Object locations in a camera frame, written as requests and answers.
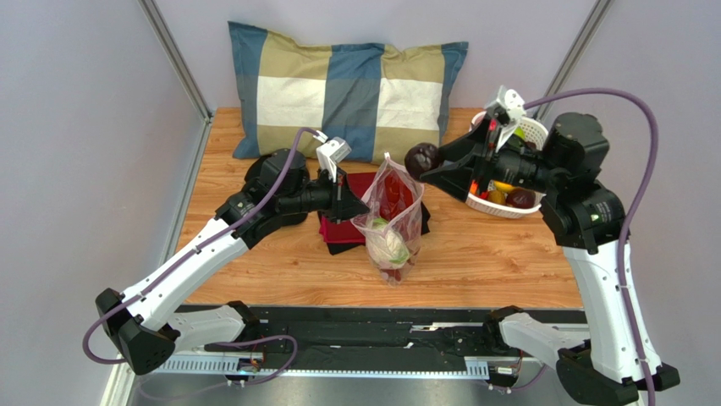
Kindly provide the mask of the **dark purple toy plum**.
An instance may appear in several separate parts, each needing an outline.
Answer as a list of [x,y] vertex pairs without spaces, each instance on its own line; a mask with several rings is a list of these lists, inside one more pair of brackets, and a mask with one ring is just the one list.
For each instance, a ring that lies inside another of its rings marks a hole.
[[443,158],[438,147],[431,143],[413,146],[404,158],[405,169],[415,181],[420,181],[423,173],[434,170],[442,164]]

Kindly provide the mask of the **clear zip top bag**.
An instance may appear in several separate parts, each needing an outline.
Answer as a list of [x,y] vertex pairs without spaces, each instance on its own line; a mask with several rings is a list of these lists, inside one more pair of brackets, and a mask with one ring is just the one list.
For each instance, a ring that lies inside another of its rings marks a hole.
[[424,186],[389,153],[361,197],[366,214],[352,220],[364,236],[370,263],[389,286],[400,285],[417,262],[423,225]]

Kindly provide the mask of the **toy cauliflower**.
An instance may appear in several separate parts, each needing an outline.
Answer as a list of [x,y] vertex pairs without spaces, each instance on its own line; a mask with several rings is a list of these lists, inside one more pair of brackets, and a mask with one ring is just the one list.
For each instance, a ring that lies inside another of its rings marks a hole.
[[370,221],[366,233],[366,249],[370,259],[380,269],[402,268],[410,258],[403,236],[377,217]]

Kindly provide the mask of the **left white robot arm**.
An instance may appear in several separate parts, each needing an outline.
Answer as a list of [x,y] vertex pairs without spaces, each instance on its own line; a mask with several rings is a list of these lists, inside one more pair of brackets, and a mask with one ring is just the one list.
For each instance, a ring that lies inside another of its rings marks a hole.
[[258,322],[245,304],[230,302],[198,313],[178,308],[210,276],[280,228],[316,211],[331,222],[368,212],[352,192],[339,163],[342,147],[316,151],[320,167],[312,180],[305,156],[282,149],[255,161],[242,189],[217,208],[206,226],[149,277],[118,292],[107,288],[95,304],[103,331],[138,376],[173,354],[212,343],[238,342]]

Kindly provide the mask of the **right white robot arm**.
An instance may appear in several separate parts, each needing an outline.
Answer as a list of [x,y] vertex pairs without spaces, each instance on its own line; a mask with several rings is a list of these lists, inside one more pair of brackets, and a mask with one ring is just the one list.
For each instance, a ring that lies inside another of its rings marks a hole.
[[483,118],[447,145],[413,147],[405,165],[413,178],[457,200],[491,181],[540,193],[542,220],[570,264],[589,335],[561,332],[508,306],[486,318],[486,345],[535,357],[576,403],[650,404],[641,392],[677,386],[680,375],[659,358],[637,315],[624,229],[629,215],[597,178],[609,149],[601,124],[589,114],[564,113],[538,149],[518,137],[501,141],[502,130],[496,119]]

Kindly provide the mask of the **dark red folded cloth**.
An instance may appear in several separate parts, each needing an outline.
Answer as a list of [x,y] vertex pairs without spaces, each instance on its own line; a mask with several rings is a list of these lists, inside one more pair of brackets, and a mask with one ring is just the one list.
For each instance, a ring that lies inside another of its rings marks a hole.
[[[375,176],[375,173],[349,174],[349,186],[358,197],[361,197],[372,186]],[[414,198],[413,191],[395,175],[394,178],[383,181],[383,191],[387,193],[387,200],[382,203],[380,217],[386,221],[394,219],[403,210],[409,208]],[[329,247],[348,245],[353,248],[365,243],[365,236],[351,221],[335,223],[321,215],[318,217],[320,221],[319,234]]]

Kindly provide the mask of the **orange yellow toy mango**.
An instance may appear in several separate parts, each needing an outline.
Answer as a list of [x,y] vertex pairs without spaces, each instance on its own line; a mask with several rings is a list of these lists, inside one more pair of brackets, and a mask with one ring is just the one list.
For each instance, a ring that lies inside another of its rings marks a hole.
[[502,193],[505,193],[505,194],[511,193],[513,190],[516,189],[516,187],[511,184],[506,184],[506,183],[499,182],[499,181],[493,181],[493,187],[496,190],[498,190]]

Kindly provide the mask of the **orange toy fruit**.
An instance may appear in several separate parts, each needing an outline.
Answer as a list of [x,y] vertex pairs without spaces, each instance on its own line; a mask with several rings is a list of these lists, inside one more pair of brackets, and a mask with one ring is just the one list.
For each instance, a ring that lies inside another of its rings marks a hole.
[[506,205],[506,194],[500,190],[490,190],[487,194],[487,201],[496,205]]

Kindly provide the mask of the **light green toy fruit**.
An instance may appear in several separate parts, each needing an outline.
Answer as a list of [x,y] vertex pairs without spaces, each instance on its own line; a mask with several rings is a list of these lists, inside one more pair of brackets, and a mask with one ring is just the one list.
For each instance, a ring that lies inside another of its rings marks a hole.
[[525,131],[520,126],[515,129],[514,135],[519,137],[521,140],[526,140]]

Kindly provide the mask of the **dark purple toy fruit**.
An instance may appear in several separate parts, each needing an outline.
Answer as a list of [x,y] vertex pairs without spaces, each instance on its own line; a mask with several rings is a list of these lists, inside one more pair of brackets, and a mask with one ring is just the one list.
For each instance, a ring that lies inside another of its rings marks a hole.
[[507,206],[516,209],[531,209],[536,206],[536,193],[522,188],[512,189],[506,194],[505,202]]

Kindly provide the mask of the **white plastic basket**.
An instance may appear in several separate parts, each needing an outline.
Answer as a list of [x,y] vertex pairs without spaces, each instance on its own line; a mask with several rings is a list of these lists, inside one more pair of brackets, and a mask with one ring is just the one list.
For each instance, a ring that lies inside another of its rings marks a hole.
[[[520,121],[520,127],[525,131],[526,142],[530,142],[535,146],[542,146],[548,136],[548,130],[538,121],[533,118],[522,118]],[[536,193],[536,206],[531,209],[516,209],[510,206],[500,206],[487,201],[487,194],[490,190],[494,190],[493,181],[490,182],[486,190],[480,190],[479,195],[468,194],[466,204],[476,211],[483,212],[485,214],[502,217],[508,219],[519,219],[539,211],[541,207],[541,200],[544,194]]]

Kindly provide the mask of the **black cap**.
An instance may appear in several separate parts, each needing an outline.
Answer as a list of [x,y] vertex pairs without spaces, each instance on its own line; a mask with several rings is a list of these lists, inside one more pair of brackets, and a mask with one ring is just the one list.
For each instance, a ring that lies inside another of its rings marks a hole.
[[278,150],[259,158],[248,169],[245,182],[258,184],[261,189],[268,191],[275,184],[289,156],[292,156],[292,162],[276,193],[283,195],[300,191],[310,180],[310,173],[305,157],[299,152],[290,154],[289,150]]

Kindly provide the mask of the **blue beige checked pillow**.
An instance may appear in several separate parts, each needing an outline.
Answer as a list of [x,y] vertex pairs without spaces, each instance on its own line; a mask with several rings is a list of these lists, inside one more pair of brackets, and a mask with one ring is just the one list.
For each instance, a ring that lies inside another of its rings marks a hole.
[[417,144],[439,145],[469,47],[301,45],[237,22],[228,32],[244,131],[236,159],[287,148],[301,127],[345,140],[356,162],[401,160]]

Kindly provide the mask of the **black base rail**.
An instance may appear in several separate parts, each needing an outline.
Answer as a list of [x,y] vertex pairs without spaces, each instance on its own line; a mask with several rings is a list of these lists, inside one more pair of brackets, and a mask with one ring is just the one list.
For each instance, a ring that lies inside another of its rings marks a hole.
[[483,326],[487,308],[404,308],[252,305],[259,323],[245,341],[258,344],[264,366],[291,371],[461,372],[465,361],[540,361],[529,349],[500,348]]

